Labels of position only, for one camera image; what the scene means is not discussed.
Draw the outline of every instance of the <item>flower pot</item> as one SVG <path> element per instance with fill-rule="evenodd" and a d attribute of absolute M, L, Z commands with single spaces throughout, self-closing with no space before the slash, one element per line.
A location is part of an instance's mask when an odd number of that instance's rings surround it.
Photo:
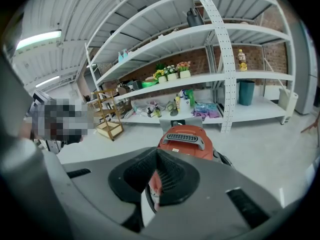
<path fill-rule="evenodd" d="M 165 75 L 164 75 L 164 76 L 160 76 L 160 77 L 158 78 L 158 81 L 159 81 L 159 84 L 164 83 L 164 82 L 167 81 L 167 77 L 166 77 Z"/>
<path fill-rule="evenodd" d="M 191 77 L 191 74 L 190 74 L 189 70 L 180 72 L 180 78 L 189 78 L 189 77 Z"/>
<path fill-rule="evenodd" d="M 173 81 L 177 79 L 177 75 L 175 73 L 173 74 L 168 74 L 168 81 Z"/>

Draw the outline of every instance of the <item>dark teal bucket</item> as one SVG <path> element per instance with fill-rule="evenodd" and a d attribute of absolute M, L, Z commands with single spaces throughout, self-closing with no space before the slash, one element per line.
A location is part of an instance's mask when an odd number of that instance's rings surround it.
<path fill-rule="evenodd" d="M 250 80 L 241 80 L 239 88 L 239 104 L 250 106 L 254 96 L 255 82 Z"/>

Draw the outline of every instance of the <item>potted flower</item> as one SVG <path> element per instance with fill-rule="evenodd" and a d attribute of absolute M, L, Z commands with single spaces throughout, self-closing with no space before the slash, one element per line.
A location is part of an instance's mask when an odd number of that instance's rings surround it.
<path fill-rule="evenodd" d="M 180 71 L 180 78 L 189 78 L 191 77 L 189 67 L 190 67 L 191 61 L 184 62 L 181 61 L 176 65 L 176 68 Z"/>
<path fill-rule="evenodd" d="M 153 74 L 153 78 L 157 79 L 159 81 L 159 84 L 166 82 L 167 81 L 167 77 L 165 75 L 165 71 L 162 69 L 158 69 L 154 74 Z"/>
<path fill-rule="evenodd" d="M 173 81 L 178 78 L 177 69 L 176 69 L 175 65 L 165 67 L 164 74 L 166 74 L 168 81 Z"/>

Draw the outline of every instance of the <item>corrugated metal ceiling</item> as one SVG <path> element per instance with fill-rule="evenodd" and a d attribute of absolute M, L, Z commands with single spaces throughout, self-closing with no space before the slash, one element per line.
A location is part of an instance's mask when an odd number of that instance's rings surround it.
<path fill-rule="evenodd" d="M 59 87 L 75 80 L 86 63 L 85 41 L 101 20 L 116 5 L 116 0 L 29 0 L 24 8 L 21 39 L 61 30 L 61 37 L 35 43 L 15 52 L 13 68 L 28 91 L 55 76 Z"/>

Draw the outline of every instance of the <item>brick wall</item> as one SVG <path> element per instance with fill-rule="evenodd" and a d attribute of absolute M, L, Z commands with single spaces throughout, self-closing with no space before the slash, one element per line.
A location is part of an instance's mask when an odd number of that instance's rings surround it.
<path fill-rule="evenodd" d="M 288 20 L 288 22 L 296 21 L 298 17 L 295 15 L 295 13 L 289 8 L 286 4 L 279 2 L 280 6 L 282 7 L 285 16 Z M 259 24 L 261 20 L 261 16 L 259 16 L 256 19 L 256 22 Z M 282 22 L 282 18 L 280 16 L 280 13 L 278 12 L 278 9 L 275 6 L 272 6 L 268 8 L 264 12 L 262 24 L 263 27 L 271 28 L 277 31 L 284 31 L 284 25 Z M 261 47 L 257 46 L 232 46 L 233 49 L 233 55 L 235 59 L 235 65 L 238 66 L 238 53 L 239 49 L 242 49 L 243 52 L 246 55 L 247 60 L 247 66 L 248 70 L 264 70 L 264 61 L 263 61 L 263 49 Z M 220 48 L 214 47 L 214 56 L 215 56 L 215 63 L 218 66 L 219 59 L 220 59 Z M 281 72 L 281 73 L 288 73 L 288 62 L 287 62 L 287 51 L 286 46 L 284 43 L 279 44 L 270 44 L 264 46 L 264 52 L 265 52 L 265 58 L 268 60 L 270 65 L 272 66 L 272 69 L 275 72 Z M 181 54 L 177 54 L 165 59 L 161 59 L 160 61 L 151 63 L 150 65 L 147 65 L 145 67 L 142 67 L 120 79 L 120 81 L 126 81 L 126 80 L 141 80 L 143 81 L 147 77 L 150 77 L 153 75 L 153 73 L 156 71 L 156 64 L 158 62 L 165 63 L 167 65 L 176 65 L 177 63 L 181 61 L 192 61 L 190 71 L 191 75 L 198 75 L 198 74 L 204 74 L 209 73 L 209 65 L 207 60 L 207 55 L 205 49 L 198 49 L 193 51 L 184 52 Z M 105 73 L 110 65 L 108 66 L 102 66 L 98 65 L 99 68 L 103 68 L 103 72 Z M 264 83 L 263 79 L 254 79 L 256 85 L 262 85 Z M 266 80 L 267 85 L 279 85 L 278 80 Z M 115 88 L 117 86 L 116 81 L 111 81 L 105 84 L 105 88 Z M 193 84 L 188 86 L 179 86 L 177 88 L 171 88 L 171 89 L 165 89 L 162 91 L 155 91 L 151 93 L 146 93 L 142 95 L 138 95 L 133 97 L 133 99 L 143 99 L 148 97 L 155 97 L 158 95 L 164 95 L 164 94 L 172 94 L 177 93 L 181 89 L 204 89 L 206 88 L 206 85 L 203 84 Z"/>

